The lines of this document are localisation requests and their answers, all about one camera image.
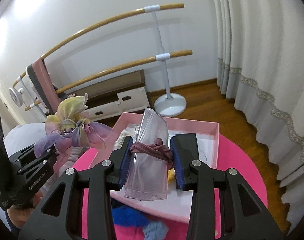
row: human hand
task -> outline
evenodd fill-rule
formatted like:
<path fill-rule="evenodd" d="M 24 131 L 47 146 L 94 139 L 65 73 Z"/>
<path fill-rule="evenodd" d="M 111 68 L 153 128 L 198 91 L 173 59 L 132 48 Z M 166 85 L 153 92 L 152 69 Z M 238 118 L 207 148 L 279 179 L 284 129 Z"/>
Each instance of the human hand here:
<path fill-rule="evenodd" d="M 34 207 L 36 207 L 37 204 L 41 201 L 41 197 L 43 197 L 43 193 L 38 191 L 33 198 Z M 11 206 L 7 210 L 7 214 L 14 226 L 17 228 L 22 228 L 27 219 L 32 215 L 33 211 L 34 208 L 18 209 L 14 206 Z"/>

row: blue cloth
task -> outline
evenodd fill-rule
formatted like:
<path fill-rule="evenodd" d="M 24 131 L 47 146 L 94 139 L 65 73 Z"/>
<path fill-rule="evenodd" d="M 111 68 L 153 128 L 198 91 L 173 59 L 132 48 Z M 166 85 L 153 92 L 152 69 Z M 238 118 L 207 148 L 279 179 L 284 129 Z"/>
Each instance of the blue cloth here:
<path fill-rule="evenodd" d="M 144 214 L 132 207 L 126 205 L 112 209 L 113 222 L 116 225 L 124 227 L 144 227 L 150 221 Z"/>
<path fill-rule="evenodd" d="M 144 240 L 163 240 L 169 228 L 162 221 L 152 221 L 143 227 Z"/>

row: white round base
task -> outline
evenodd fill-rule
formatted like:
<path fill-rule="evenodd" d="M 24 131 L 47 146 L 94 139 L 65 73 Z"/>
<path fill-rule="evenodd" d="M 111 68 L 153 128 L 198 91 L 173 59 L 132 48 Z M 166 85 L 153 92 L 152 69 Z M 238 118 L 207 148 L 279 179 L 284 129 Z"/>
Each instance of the white round base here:
<path fill-rule="evenodd" d="M 173 117 L 182 114 L 186 107 L 187 101 L 181 95 L 171 93 L 170 99 L 166 95 L 160 96 L 154 103 L 155 111 L 165 117 Z"/>

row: wooden baseboard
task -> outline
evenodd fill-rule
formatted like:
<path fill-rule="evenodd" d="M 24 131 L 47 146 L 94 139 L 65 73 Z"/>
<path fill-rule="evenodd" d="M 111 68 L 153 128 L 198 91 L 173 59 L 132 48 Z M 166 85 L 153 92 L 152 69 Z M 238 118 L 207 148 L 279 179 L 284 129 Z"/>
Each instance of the wooden baseboard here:
<path fill-rule="evenodd" d="M 171 92 L 176 92 L 176 91 L 181 90 L 181 89 L 195 87 L 195 86 L 199 86 L 199 85 L 213 84 L 213 83 L 216 83 L 216 82 L 217 82 L 216 78 L 203 80 L 203 81 L 198 81 L 198 82 L 193 82 L 193 83 L 190 83 L 190 84 L 185 84 L 185 85 L 172 87 Z M 155 97 L 155 96 L 161 96 L 161 95 L 164 95 L 164 94 L 165 94 L 165 89 L 157 90 L 157 91 L 153 91 L 153 92 L 147 92 L 148 98 Z"/>

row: white drawer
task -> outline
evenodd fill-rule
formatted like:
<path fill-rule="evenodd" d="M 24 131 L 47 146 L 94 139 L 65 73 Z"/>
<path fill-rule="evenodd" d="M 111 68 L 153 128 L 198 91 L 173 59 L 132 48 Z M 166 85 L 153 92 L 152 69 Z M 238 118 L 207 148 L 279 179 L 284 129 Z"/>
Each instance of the white drawer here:
<path fill-rule="evenodd" d="M 120 92 L 117 94 L 120 106 L 125 112 L 134 112 L 149 107 L 149 101 L 144 87 Z"/>
<path fill-rule="evenodd" d="M 96 106 L 93 108 L 86 109 L 85 111 L 89 112 L 89 119 L 92 121 L 97 121 L 100 119 L 105 119 L 123 113 L 121 108 L 120 101 L 111 102 L 105 105 Z"/>

